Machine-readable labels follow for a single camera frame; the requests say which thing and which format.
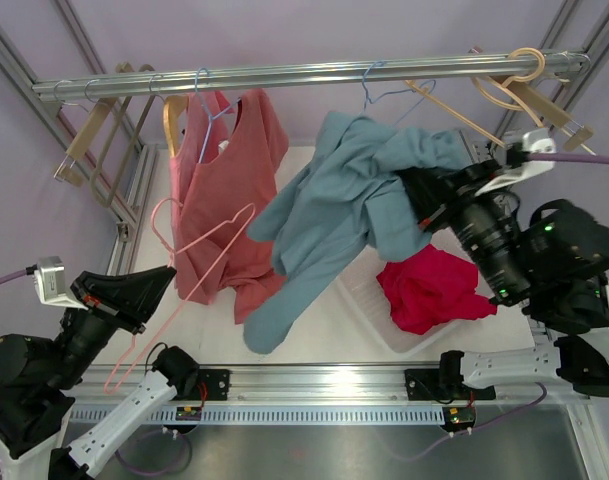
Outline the blue grey t shirt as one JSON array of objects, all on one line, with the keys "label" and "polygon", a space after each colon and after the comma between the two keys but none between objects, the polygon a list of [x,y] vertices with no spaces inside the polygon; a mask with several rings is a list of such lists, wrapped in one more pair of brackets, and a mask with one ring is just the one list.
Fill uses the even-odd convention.
[{"label": "blue grey t shirt", "polygon": [[418,227],[399,171],[460,170],[470,160],[453,131],[397,129],[366,116],[330,112],[312,160],[247,229],[272,245],[271,264],[285,281],[245,320],[243,339],[272,353],[294,322],[366,246],[404,261],[431,240]]}]

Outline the magenta t shirt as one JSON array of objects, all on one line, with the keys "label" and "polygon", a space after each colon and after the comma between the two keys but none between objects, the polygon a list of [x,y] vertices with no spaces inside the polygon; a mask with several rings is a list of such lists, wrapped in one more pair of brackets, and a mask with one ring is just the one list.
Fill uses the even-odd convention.
[{"label": "magenta t shirt", "polygon": [[407,333],[424,335],[454,320],[497,313],[497,306],[477,293],[477,267],[432,245],[407,260],[387,263],[376,279],[393,323]]}]

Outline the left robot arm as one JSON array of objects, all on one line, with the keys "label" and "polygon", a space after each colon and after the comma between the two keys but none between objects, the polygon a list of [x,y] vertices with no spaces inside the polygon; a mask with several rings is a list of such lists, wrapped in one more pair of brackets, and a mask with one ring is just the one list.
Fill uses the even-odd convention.
[{"label": "left robot arm", "polygon": [[61,447],[78,385],[120,329],[139,333],[176,271],[162,266],[120,276],[82,272],[54,339],[0,337],[0,479],[94,479],[155,411],[198,387],[199,365],[179,347],[163,350],[134,390],[86,434]]}]

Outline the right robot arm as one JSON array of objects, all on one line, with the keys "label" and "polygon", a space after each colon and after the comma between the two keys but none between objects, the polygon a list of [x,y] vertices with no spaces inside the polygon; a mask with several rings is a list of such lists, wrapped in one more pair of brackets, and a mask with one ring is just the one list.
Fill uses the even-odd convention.
[{"label": "right robot arm", "polygon": [[458,397],[502,384],[563,381],[609,398],[609,228],[565,199],[549,201],[521,228],[519,196],[486,161],[461,170],[398,171],[423,232],[449,229],[490,287],[491,304],[521,311],[559,338],[495,353],[441,355],[438,389]]}]

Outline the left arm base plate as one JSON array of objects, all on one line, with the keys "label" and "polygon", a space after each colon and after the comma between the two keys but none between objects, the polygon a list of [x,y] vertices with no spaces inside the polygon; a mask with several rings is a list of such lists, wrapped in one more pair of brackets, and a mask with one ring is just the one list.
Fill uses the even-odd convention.
[{"label": "left arm base plate", "polygon": [[175,401],[227,401],[231,371],[224,368],[199,368],[180,375],[174,385]]}]

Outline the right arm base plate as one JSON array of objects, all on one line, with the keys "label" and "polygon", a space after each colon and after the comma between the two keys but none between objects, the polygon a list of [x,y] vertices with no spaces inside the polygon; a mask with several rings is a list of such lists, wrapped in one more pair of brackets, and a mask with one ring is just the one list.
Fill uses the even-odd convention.
[{"label": "right arm base plate", "polygon": [[411,401],[431,400],[443,405],[455,401],[495,400],[493,387],[473,389],[464,385],[443,386],[437,368],[409,368],[404,371],[407,397]]}]

